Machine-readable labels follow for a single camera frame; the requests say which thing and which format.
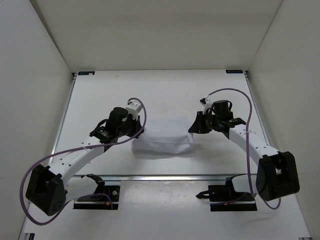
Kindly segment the white fabric skirt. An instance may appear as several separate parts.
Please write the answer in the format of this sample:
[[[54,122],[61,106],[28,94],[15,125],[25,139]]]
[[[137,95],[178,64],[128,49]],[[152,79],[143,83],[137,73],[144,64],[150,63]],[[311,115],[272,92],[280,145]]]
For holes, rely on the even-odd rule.
[[[187,119],[182,117],[148,120],[144,132],[131,144],[134,153],[180,155],[194,149],[194,136],[188,132]]]

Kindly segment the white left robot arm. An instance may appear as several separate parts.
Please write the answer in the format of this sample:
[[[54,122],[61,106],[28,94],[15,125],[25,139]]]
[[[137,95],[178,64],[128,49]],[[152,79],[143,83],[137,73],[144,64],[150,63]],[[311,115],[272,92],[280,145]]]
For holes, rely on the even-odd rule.
[[[31,171],[26,198],[47,216],[61,211],[72,200],[91,196],[104,198],[105,182],[93,173],[77,176],[77,172],[93,159],[118,144],[121,137],[137,138],[144,132],[140,111],[145,108],[138,102],[115,107],[107,119],[100,121],[78,150],[71,150],[47,166],[37,164]]]

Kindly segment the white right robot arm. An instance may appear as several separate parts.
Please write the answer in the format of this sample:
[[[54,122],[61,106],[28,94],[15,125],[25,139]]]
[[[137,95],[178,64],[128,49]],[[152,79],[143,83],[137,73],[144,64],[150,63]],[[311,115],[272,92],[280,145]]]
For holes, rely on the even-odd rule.
[[[268,145],[254,132],[246,129],[241,118],[221,119],[216,115],[198,111],[188,132],[208,134],[211,131],[223,133],[230,141],[249,154],[257,165],[257,173],[249,177],[235,176],[228,179],[224,195],[236,200],[242,193],[259,195],[265,201],[271,201],[300,191],[299,177],[295,157],[289,151],[281,152]]]

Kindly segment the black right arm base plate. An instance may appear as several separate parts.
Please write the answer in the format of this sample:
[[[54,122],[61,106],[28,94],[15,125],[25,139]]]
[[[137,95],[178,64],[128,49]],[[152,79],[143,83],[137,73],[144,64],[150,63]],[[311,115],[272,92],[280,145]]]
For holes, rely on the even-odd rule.
[[[248,192],[236,192],[226,185],[209,185],[211,212],[255,212],[255,199]]]

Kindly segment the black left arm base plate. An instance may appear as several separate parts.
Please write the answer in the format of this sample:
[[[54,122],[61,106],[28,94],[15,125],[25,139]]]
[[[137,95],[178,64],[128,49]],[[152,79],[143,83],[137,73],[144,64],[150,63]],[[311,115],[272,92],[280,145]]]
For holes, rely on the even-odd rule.
[[[104,195],[84,196],[74,200],[74,210],[108,210],[116,211],[119,208],[121,183],[106,181]]]

